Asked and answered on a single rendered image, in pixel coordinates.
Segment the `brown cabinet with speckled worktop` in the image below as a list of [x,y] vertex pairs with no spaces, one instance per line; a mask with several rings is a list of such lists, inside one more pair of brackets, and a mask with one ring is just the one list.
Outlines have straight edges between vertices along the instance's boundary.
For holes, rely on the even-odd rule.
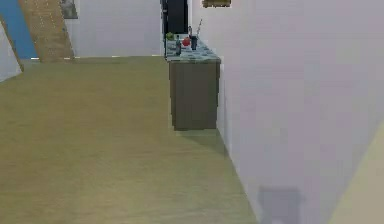
[[188,34],[179,34],[181,54],[176,55],[176,37],[166,41],[169,66],[172,125],[176,131],[215,129],[221,59],[201,40],[196,50],[184,46]]

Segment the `black fridge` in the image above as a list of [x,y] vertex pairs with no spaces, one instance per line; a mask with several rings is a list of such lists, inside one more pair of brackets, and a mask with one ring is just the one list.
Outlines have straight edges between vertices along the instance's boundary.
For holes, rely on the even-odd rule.
[[163,32],[186,34],[188,31],[188,0],[160,0]]

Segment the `brown wooden room door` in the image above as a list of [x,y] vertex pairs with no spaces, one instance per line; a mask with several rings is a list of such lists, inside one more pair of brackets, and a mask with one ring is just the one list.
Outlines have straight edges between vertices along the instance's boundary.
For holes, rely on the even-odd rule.
[[39,61],[72,60],[74,52],[60,0],[18,0]]

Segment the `brown wall cupboard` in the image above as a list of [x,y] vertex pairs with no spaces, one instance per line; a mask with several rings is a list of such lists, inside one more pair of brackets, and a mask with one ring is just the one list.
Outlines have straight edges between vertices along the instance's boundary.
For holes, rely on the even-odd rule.
[[230,7],[231,6],[231,0],[202,0],[202,6],[204,8]]

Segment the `grey framed wall picture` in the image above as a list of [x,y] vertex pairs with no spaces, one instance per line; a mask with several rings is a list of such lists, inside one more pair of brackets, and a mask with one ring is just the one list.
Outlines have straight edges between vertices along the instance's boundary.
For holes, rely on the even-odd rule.
[[65,19],[77,19],[78,14],[74,0],[60,0],[60,6]]

